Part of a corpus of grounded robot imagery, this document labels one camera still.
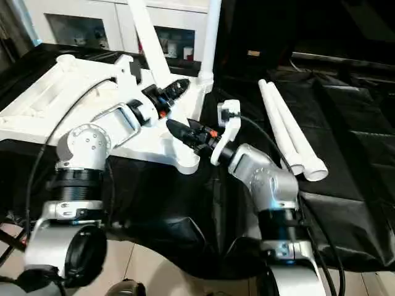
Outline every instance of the black plastic sheet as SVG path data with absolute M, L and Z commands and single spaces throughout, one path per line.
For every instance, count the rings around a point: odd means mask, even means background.
M 114 62 L 120 54 L 67 46 L 37 47 L 0 75 L 0 108 L 45 73 L 56 56 L 65 53 L 103 62 Z M 356 88 L 310 73 L 277 72 L 272 80 L 329 169 L 323 181 L 310 183 L 299 177 L 299 185 L 324 221 L 344 267 L 394 271 L 394 118 L 383 110 L 393 104 L 393 90 L 376 96 L 376 89 Z M 242 114 L 271 133 L 257 83 L 225 82 L 221 88 L 240 98 Z M 206 96 L 201 117 L 204 124 L 217 126 L 216 105 L 224 99 L 220 89 Z M 250 126 L 243 124 L 236 141 L 248 142 L 278 161 L 265 139 Z M 11 213 L 16 223 L 23 221 L 25 186 L 38 149 L 32 143 L 0 143 L 1 213 Z M 50 149 L 33 188 L 34 218 L 39 217 L 43 202 L 51 198 L 45 184 L 51 179 L 55 161 Z M 200 278 L 246 278 L 264 270 L 251 200 L 245 187 L 226 169 L 201 159 L 198 171 L 185 176 L 157 163 L 118 157 L 110 161 L 115 177 L 114 208 L 108 178 L 102 197 L 107 211 L 113 212 L 109 228 L 113 238 L 145 245 Z M 328 244 L 314 221 L 311 224 L 325 260 L 335 266 Z

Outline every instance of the black cable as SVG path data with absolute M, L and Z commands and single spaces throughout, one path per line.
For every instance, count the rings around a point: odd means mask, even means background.
M 59 289 L 60 296 L 67 296 L 66 289 L 64 288 L 61 282 L 54 282 L 57 288 Z
M 114 215 L 114 207 L 115 207 L 115 181 L 114 181 L 114 172 L 112 171 L 110 158 L 107 158 L 106 165 L 111 182 L 110 212 L 107 222 L 107 227 L 110 227 L 112 222 L 112 217 Z
M 292 168 L 289 165 L 288 161 L 285 159 L 284 154 L 281 152 L 281 150 L 278 148 L 277 144 L 271 139 L 271 137 L 268 135 L 268 133 L 266 133 L 266 131 L 261 128 L 254 120 L 251 120 L 248 117 L 245 116 L 240 116 L 240 119 L 248 122 L 250 125 L 252 125 L 254 128 L 256 128 L 257 130 L 259 130 L 266 138 L 266 140 L 269 142 L 269 144 L 272 146 L 272 148 L 278 153 L 278 155 L 280 156 L 281 160 L 284 162 L 287 170 L 293 174 L 292 172 Z
M 282 159 L 282 161 L 284 162 L 285 166 L 287 167 L 287 170 L 293 174 L 291 166 L 289 165 L 287 159 L 285 159 L 285 156 L 283 155 L 283 153 L 280 151 L 280 149 L 278 148 L 278 146 L 276 145 L 276 143 L 271 139 L 271 137 L 266 133 L 266 131 L 261 128 L 256 122 L 254 122 L 253 120 L 251 120 L 248 117 L 245 116 L 240 116 L 240 118 L 246 122 L 248 122 L 249 124 L 251 124 L 253 127 L 255 127 L 257 130 L 259 130 L 266 138 L 266 140 L 269 142 L 269 144 L 276 150 L 276 152 L 278 153 L 278 155 L 280 156 L 280 158 Z M 346 291 L 346 277 L 344 275 L 344 268 L 343 268 L 343 264 L 341 263 L 339 254 L 336 250 L 335 245 L 333 244 L 332 240 L 330 239 L 330 236 L 328 234 L 328 232 L 326 231 L 323 223 L 320 221 L 318 215 L 316 214 L 316 212 L 314 211 L 314 209 L 311 207 L 311 205 L 308 203 L 308 201 L 306 201 L 306 199 L 298 192 L 298 199 L 304 203 L 304 205 L 307 207 L 307 209 L 310 211 L 310 213 L 312 214 L 312 216 L 314 217 L 314 220 L 317 222 L 319 228 L 321 229 L 323 235 L 325 236 L 326 241 L 328 242 L 331 251 L 333 252 L 334 257 L 336 258 L 337 264 L 338 264 L 338 270 L 339 270 L 339 278 L 340 278 L 340 287 L 339 287 L 339 296 L 344 296 L 345 291 Z M 326 277 L 326 281 L 328 282 L 329 288 L 331 290 L 331 294 L 332 296 L 336 296 L 336 288 L 335 285 L 333 284 L 333 280 L 332 277 L 329 273 L 328 267 L 326 265 L 326 263 L 324 262 L 319 249 L 318 249 L 318 244 L 317 241 L 315 239 L 315 237 L 312 235 L 312 233 L 309 231 L 309 229 L 307 228 L 308 234 L 310 236 L 310 240 L 312 242 L 312 247 L 315 251 L 315 253 L 317 254 L 318 260 L 321 264 L 322 270 L 325 274 Z
M 101 80 L 100 82 L 94 84 L 93 86 L 91 86 L 87 91 L 84 92 L 84 94 L 79 97 L 74 104 L 68 109 L 68 111 L 66 111 L 66 113 L 63 115 L 63 117 L 58 121 L 58 123 L 56 124 L 56 126 L 54 127 L 54 129 L 51 131 L 51 133 L 49 134 L 47 140 L 45 141 L 45 143 L 43 145 L 41 145 L 41 148 L 38 152 L 38 155 L 36 157 L 36 160 L 33 164 L 33 167 L 31 168 L 30 171 L 30 175 L 29 175 L 29 179 L 27 182 L 27 188 L 26 188 L 26 202 L 25 202 L 25 215 L 26 215 L 26 222 L 25 222 L 25 227 L 26 227 L 26 237 L 27 237 L 27 242 L 30 238 L 30 196 L 31 196 L 31 187 L 33 185 L 33 181 L 35 178 L 35 174 L 36 174 L 36 170 L 38 168 L 38 165 L 40 164 L 40 160 L 43 158 L 44 152 L 49 144 L 49 142 L 51 141 L 53 135 L 55 134 L 56 130 L 58 129 L 58 127 L 63 123 L 63 121 L 66 119 L 66 117 L 71 113 L 71 111 L 80 103 L 80 101 L 90 92 L 92 91 L 94 88 L 96 88 L 97 86 L 99 86 L 101 83 L 110 80 L 109 78 L 106 78 L 104 80 Z
M 331 249 L 333 256 L 336 260 L 336 263 L 338 265 L 339 278 L 340 278 L 339 296 L 344 296 L 344 294 L 346 293 L 346 276 L 344 274 L 344 268 L 343 268 L 343 264 L 341 263 L 339 253 L 338 253 L 334 243 L 330 239 L 330 236 L 329 236 L 328 232 L 326 231 L 326 228 L 324 227 L 321 219 L 318 217 L 317 213 L 312 208 L 310 202 L 308 202 L 307 199 L 304 196 L 302 196 L 301 194 L 300 194 L 300 199 L 301 199 L 301 201 L 303 201 L 304 205 L 309 210 L 309 212 L 313 216 L 314 220 L 317 222 L 319 228 L 321 229 L 323 235 L 325 236 L 326 241 L 328 242 L 328 244 L 330 246 L 330 249 Z

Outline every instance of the glass cabinet door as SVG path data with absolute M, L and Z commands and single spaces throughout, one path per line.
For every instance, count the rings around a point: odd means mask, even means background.
M 99 18 L 45 14 L 56 43 L 110 49 L 103 21 Z
M 25 0 L 44 43 L 122 51 L 114 3 L 91 0 Z
M 202 60 L 207 14 L 157 7 L 147 9 L 167 57 Z M 142 53 L 129 7 L 118 4 L 117 12 L 125 50 Z

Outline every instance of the white pole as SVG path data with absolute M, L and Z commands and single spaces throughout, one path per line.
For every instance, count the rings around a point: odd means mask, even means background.
M 173 81 L 145 2 L 128 0 L 128 5 L 155 84 L 158 88 L 165 88 Z
M 283 153 L 285 159 L 287 159 L 292 172 L 294 175 L 301 174 L 303 172 L 302 157 L 296 152 L 295 147 L 288 136 L 281 115 L 277 110 L 276 104 L 267 89 L 266 81 L 261 79 L 258 82 L 260 93 L 264 100 L 267 115 L 270 120 L 270 125 L 272 126 L 274 137 L 276 138 L 276 143 L 280 151 Z
M 300 126 L 293 117 L 291 111 L 285 104 L 283 97 L 276 88 L 275 84 L 269 82 L 267 89 L 274 98 L 277 109 L 283 119 L 286 130 L 296 148 L 296 151 L 302 156 L 304 171 L 303 174 L 309 181 L 320 181 L 328 176 L 328 169 L 324 162 L 319 159 L 310 143 L 304 136 Z
M 212 90 L 214 83 L 214 66 L 215 47 L 217 44 L 218 25 L 220 22 L 221 0 L 210 0 L 209 13 L 207 14 L 206 39 L 204 40 L 204 51 L 201 69 L 199 72 L 199 82 L 206 84 L 206 92 Z

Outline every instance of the tile floor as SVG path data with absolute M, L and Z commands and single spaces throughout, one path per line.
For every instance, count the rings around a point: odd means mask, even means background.
M 2 225 L 10 234 L 17 235 L 16 226 Z M 0 242 L 0 253 L 6 249 Z M 1 276 L 15 278 L 23 269 L 22 253 L 14 251 L 0 268 Z M 331 270 L 336 286 L 338 272 Z M 109 241 L 106 263 L 102 274 L 76 296 L 104 295 L 124 278 L 144 283 L 148 296 L 206 296 L 210 292 L 224 292 L 231 296 L 257 296 L 255 280 L 205 281 L 189 276 L 162 255 L 131 242 Z M 395 275 L 392 273 L 346 273 L 346 296 L 395 295 Z

